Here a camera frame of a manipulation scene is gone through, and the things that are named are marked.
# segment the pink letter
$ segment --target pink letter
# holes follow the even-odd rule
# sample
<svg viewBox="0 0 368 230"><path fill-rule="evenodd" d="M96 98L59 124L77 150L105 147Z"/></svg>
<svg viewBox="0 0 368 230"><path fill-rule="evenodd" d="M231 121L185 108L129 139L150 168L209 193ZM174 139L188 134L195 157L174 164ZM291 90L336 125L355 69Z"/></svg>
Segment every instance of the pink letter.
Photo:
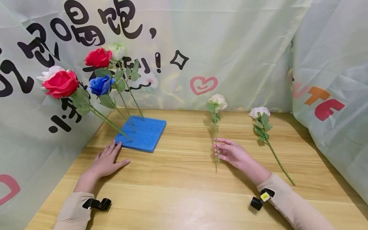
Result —
<svg viewBox="0 0 368 230"><path fill-rule="evenodd" d="M297 90L301 87L301 83L300 82L296 82L293 85L293 97L296 99L299 99L303 94L305 94L305 92L308 91L308 86L304 86L299 92L297 92Z"/></svg>
<svg viewBox="0 0 368 230"><path fill-rule="evenodd" d="M327 100L327 98L331 95L326 90L314 86L308 91L308 93L311 94L311 97L304 102L306 105L315 103L319 98L322 100Z"/></svg>
<svg viewBox="0 0 368 230"><path fill-rule="evenodd" d="M330 99L325 102L319 104L314 110L314 115L321 121L326 120L329 116L333 114L331 108L334 108L337 111L342 110L345 105L335 99Z"/></svg>
<svg viewBox="0 0 368 230"><path fill-rule="evenodd" d="M11 200L13 197L15 197L18 192L20 192L21 188L18 184L18 182L12 178L9 175L2 174L0 175L0 182L3 182L10 188L10 193L3 198L0 199L0 206Z"/></svg>

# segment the blue foam block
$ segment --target blue foam block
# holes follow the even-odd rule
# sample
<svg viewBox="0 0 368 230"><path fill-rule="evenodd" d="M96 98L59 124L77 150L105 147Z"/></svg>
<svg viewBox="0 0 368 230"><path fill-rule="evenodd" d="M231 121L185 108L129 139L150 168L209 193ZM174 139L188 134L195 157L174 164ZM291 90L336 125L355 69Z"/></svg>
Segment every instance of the blue foam block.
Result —
<svg viewBox="0 0 368 230"><path fill-rule="evenodd" d="M133 141L130 141L121 133L115 137L116 143L122 142L122 146L129 149L141 150L144 152L153 152L166 127L166 121L153 118L144 118L131 116L128 121L133 123L134 132L130 125L125 122L121 130L127 134Z"/></svg>

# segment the beige sleeve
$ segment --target beige sleeve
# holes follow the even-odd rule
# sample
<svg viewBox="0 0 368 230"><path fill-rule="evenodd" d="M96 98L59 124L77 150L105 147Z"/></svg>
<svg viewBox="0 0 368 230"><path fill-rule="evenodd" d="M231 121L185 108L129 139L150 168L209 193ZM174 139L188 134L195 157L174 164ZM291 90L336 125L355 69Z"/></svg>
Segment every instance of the beige sleeve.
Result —
<svg viewBox="0 0 368 230"><path fill-rule="evenodd" d="M272 174L270 178L258 185L257 188L258 191L268 188L275 192L274 197L269 202L287 219L294 229L334 229L319 211L296 194L278 175Z"/></svg>
<svg viewBox="0 0 368 230"><path fill-rule="evenodd" d="M74 192L64 202L56 219L54 230L85 230L91 219L91 210L82 205L89 199L95 198L91 193Z"/></svg>

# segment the red rose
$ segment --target red rose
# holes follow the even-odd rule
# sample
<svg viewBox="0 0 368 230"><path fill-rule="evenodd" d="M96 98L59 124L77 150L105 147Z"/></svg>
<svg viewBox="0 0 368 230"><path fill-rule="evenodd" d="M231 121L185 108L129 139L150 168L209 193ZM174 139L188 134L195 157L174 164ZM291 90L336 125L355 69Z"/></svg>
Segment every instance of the red rose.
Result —
<svg viewBox="0 0 368 230"><path fill-rule="evenodd" d="M42 86L49 90L46 95L59 99L72 95L77 90L78 84L77 76L73 71L59 71L55 76L44 81Z"/></svg>
<svg viewBox="0 0 368 230"><path fill-rule="evenodd" d="M111 51L106 52L103 48L98 48L88 54L84 63L86 66L94 66L96 68L107 67L112 55Z"/></svg>

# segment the rose stem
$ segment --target rose stem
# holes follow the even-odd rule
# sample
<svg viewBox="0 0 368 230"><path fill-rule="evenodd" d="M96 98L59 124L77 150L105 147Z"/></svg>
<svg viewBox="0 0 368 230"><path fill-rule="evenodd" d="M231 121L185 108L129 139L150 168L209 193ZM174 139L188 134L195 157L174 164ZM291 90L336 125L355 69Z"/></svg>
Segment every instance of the rose stem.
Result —
<svg viewBox="0 0 368 230"><path fill-rule="evenodd" d="M213 117L214 117L214 120L217 121L215 113L213 114ZM215 125L216 150L217 150L217 166L219 166L220 165L220 152L219 152L219 148L217 147L217 143L218 143L218 140L217 140L217 124L214 123L214 125Z"/></svg>
<svg viewBox="0 0 368 230"><path fill-rule="evenodd" d="M127 104L125 103L125 100L124 100L123 96L121 95L121 92L120 92L119 90L117 90L117 92L119 93L120 98L122 99L122 101L123 101L123 103L124 103L124 107L125 107L125 109L126 109L126 111L127 111L128 115L129 115L129 117L131 117L131 116L130 116L130 113L129 113L129 109L128 109L128 107L127 107Z"/></svg>
<svg viewBox="0 0 368 230"><path fill-rule="evenodd" d="M122 66L122 63L121 63L121 62L119 62L119 65L120 65L120 69L121 69L121 70L123 70L123 66ZM128 91L129 91L130 95L132 96L132 98L133 98L133 100L134 100L134 102L135 102L135 105L137 105L137 108L138 108L138 110L139 110L139 112L140 112L140 114L141 114L141 116L142 116L142 118L143 118L143 121L145 121L145 120L144 120L143 113L142 113L141 109L139 108L139 106L138 106L138 104L137 104L137 101L135 100L135 98L134 98L134 96L133 96L132 91L130 90L130 87L129 87L129 84L128 84L128 79L129 79L129 76L126 76L126 79L124 79L124 80L125 80L125 83L126 83L126 85L127 85L127 87L128 87Z"/></svg>
<svg viewBox="0 0 368 230"><path fill-rule="evenodd" d="M270 147L270 149L271 149L271 151L272 151L273 155L275 156L276 161L279 163L279 165L280 165L280 167L281 167L282 171L283 171L283 172L285 173L285 175L289 178L290 182L291 182L294 186L296 186L296 185L295 185L295 183L294 183L294 181L292 180L292 178L289 176L289 174L286 172L286 170L285 170L285 169L284 169L284 167L282 166L282 164L281 164L281 162L280 162L279 158L277 157L277 155L276 155L275 151L273 150L273 148L272 148L272 146L271 146L271 144L270 144L270 142L268 141L268 139L267 139L267 138L266 138L266 142L267 142L267 145Z"/></svg>
<svg viewBox="0 0 368 230"><path fill-rule="evenodd" d="M114 123L112 123L109 119L107 119L107 117L105 117L102 113L100 113L99 111L97 111L93 106L92 106L92 112L96 116L98 116L100 119L102 119L103 121L105 121L106 123L108 123L110 126L112 126L114 129L116 129L119 133L121 133L126 138L128 138L130 141L133 141L132 139L130 139L130 137L128 137L128 135L126 135L123 131L121 131L118 127L116 127L116 125L114 125Z"/></svg>
<svg viewBox="0 0 368 230"><path fill-rule="evenodd" d="M133 128L133 126L132 126L132 124L130 124L129 123L129 121L127 120L127 118L120 112L120 110L117 108L117 106L116 106L116 104L114 104L114 106L115 106L115 109L119 112L119 114L124 118L124 120L130 125L130 127L132 128L132 130L134 131L134 132L136 132L135 131L135 129Z"/></svg>

